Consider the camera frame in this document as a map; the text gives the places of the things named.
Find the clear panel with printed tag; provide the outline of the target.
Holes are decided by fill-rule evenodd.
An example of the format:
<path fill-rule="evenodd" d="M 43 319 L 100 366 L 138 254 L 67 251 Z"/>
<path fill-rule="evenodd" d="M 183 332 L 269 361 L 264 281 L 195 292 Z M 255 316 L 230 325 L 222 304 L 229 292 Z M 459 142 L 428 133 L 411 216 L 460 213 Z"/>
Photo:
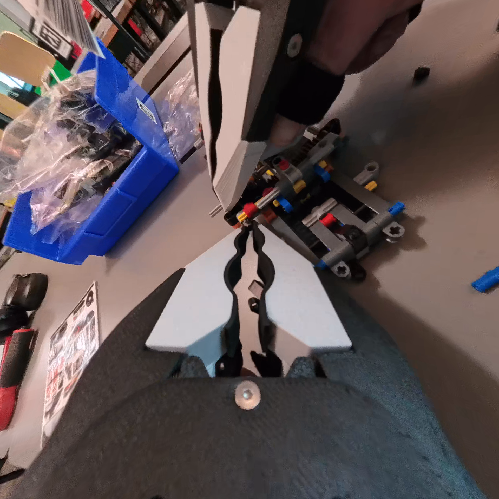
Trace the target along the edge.
<path fill-rule="evenodd" d="M 37 21 L 48 22 L 81 48 L 104 58 L 78 1 L 19 1 Z"/>

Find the blue plastic bin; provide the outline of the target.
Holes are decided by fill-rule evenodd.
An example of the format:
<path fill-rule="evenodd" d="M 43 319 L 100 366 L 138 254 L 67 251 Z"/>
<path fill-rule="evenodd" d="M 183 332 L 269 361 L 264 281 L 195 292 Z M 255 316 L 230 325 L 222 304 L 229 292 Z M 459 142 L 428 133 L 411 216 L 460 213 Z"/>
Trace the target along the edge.
<path fill-rule="evenodd" d="M 31 193 L 16 201 L 3 237 L 5 246 L 63 264 L 81 265 L 88 256 L 108 253 L 179 171 L 152 98 L 102 40 L 97 43 L 103 57 L 89 53 L 82 64 L 97 70 L 95 100 L 142 148 L 68 242 L 44 242 L 47 229 L 30 233 Z"/>

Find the long blue lego pin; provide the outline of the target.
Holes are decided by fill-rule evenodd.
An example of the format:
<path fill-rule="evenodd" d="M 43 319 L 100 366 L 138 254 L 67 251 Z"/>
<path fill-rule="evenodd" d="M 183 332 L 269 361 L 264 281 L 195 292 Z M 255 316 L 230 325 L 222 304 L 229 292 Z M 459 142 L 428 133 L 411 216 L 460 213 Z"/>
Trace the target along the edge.
<path fill-rule="evenodd" d="M 498 271 L 498 266 L 487 271 L 471 283 L 472 288 L 480 293 L 486 293 L 493 288 L 498 287 Z"/>

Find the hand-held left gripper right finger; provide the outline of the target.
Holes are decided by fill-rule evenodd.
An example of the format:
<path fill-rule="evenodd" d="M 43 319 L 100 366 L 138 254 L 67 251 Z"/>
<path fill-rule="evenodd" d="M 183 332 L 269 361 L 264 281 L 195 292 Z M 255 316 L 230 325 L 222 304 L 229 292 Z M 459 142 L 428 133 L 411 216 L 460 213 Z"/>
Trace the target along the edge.
<path fill-rule="evenodd" d="M 312 263 L 267 228 L 258 228 L 258 277 L 259 340 L 272 371 L 285 375 L 296 358 L 352 349 Z"/>

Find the red black tool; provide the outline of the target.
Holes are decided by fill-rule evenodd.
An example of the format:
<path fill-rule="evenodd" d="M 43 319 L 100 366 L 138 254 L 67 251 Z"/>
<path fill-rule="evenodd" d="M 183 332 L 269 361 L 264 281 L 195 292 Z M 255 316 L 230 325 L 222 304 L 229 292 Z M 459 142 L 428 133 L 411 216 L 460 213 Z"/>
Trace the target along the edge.
<path fill-rule="evenodd" d="M 28 313 L 13 305 L 1 308 L 1 431 L 14 416 L 19 390 L 34 349 L 37 332 Z"/>

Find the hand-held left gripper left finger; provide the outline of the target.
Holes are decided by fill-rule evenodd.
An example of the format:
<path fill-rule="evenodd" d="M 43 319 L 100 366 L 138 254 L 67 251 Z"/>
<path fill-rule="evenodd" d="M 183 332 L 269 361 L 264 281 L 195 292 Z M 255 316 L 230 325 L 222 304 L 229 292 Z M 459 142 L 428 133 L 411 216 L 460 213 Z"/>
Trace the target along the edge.
<path fill-rule="evenodd" d="M 222 330 L 233 305 L 224 270 L 236 255 L 240 232 L 233 231 L 185 267 L 146 340 L 148 349 L 198 357 L 215 375 L 215 364 L 227 351 Z"/>

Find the dark shelving rack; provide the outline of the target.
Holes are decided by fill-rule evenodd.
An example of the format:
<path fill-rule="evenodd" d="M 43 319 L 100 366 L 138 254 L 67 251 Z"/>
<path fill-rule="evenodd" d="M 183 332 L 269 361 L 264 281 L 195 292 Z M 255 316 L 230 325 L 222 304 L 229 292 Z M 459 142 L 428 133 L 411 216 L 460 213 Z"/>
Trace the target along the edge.
<path fill-rule="evenodd" d="M 187 1 L 80 1 L 93 33 L 134 77 L 187 10 Z"/>

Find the green panel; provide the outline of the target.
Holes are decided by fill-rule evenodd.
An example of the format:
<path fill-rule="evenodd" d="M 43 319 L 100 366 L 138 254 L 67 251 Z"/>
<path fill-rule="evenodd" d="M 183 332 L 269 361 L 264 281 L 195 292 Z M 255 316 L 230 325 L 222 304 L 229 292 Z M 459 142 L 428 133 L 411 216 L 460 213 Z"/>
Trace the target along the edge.
<path fill-rule="evenodd" d="M 65 81 L 71 76 L 72 72 L 68 70 L 61 62 L 56 60 L 53 68 L 51 69 L 51 72 L 49 72 L 47 75 L 46 83 L 48 85 L 48 88 L 51 88 L 57 83 Z"/>

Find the clear bags of lego parts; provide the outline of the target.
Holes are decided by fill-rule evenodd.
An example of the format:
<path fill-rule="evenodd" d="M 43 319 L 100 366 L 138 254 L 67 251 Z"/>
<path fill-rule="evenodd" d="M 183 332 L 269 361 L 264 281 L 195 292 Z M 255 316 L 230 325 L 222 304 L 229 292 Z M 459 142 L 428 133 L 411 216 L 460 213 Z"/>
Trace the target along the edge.
<path fill-rule="evenodd" d="M 97 71 L 46 91 L 1 140 L 1 202 L 30 193 L 31 235 L 69 240 L 96 210 L 142 145 L 94 98 Z"/>

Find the person's right hand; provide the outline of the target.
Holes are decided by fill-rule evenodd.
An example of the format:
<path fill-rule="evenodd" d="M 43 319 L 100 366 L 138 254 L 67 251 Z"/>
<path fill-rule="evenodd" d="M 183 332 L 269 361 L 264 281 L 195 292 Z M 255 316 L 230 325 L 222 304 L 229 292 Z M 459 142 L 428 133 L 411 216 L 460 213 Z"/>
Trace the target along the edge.
<path fill-rule="evenodd" d="M 279 97 L 269 144 L 290 146 L 319 123 L 345 77 L 391 50 L 420 13 L 422 1 L 328 1 L 308 51 Z"/>

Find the black pouch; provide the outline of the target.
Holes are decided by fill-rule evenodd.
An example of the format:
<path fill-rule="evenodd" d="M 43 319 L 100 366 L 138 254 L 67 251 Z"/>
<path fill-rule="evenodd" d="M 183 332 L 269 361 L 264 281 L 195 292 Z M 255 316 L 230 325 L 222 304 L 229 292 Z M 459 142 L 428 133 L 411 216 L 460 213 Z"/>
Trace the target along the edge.
<path fill-rule="evenodd" d="M 47 293 L 48 276 L 43 273 L 15 274 L 6 291 L 3 306 L 26 312 L 37 311 Z"/>

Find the lego sticker sheet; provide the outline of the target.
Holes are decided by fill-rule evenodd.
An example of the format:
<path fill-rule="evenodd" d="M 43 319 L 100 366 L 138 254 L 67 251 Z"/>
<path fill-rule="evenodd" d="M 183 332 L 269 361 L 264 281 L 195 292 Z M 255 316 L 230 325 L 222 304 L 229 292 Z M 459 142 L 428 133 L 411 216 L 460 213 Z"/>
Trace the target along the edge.
<path fill-rule="evenodd" d="M 93 282 L 48 344 L 41 447 L 50 439 L 83 371 L 100 346 L 97 282 Z"/>

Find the lego vehicle chassis model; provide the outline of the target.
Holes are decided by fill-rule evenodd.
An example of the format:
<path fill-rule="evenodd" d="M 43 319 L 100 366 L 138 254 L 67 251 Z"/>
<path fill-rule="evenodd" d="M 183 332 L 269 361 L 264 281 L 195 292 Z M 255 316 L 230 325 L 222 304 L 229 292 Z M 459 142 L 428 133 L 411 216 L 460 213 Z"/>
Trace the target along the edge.
<path fill-rule="evenodd" d="M 405 205 L 375 193 L 377 162 L 353 178 L 335 167 L 348 140 L 338 118 L 309 127 L 296 145 L 258 162 L 240 200 L 224 209 L 224 220 L 233 228 L 266 222 L 317 267 L 365 280 L 360 259 L 381 240 L 404 236 L 397 217 Z"/>

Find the beige chair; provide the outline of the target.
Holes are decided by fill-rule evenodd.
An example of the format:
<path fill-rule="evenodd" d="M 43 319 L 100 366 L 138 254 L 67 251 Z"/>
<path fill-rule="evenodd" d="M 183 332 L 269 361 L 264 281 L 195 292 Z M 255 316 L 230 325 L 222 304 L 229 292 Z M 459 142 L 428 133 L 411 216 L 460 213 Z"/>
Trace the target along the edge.
<path fill-rule="evenodd" d="M 55 58 L 17 34 L 1 33 L 1 131 L 39 98 Z"/>

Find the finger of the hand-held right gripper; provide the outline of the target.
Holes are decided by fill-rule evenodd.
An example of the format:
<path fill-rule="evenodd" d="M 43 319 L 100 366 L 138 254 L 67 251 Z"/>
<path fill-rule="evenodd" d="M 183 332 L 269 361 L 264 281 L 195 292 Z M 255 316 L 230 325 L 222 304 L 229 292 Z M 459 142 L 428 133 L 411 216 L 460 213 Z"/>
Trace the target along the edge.
<path fill-rule="evenodd" d="M 233 3 L 196 3 L 196 70 L 209 174 L 214 188 L 231 185 L 234 132 L 230 130 L 228 69 L 222 37 L 234 15 Z"/>
<path fill-rule="evenodd" d="M 241 6 L 221 37 L 222 114 L 213 187 L 226 212 L 239 201 L 266 147 L 265 141 L 246 140 L 244 133 L 259 19 L 259 11 Z"/>

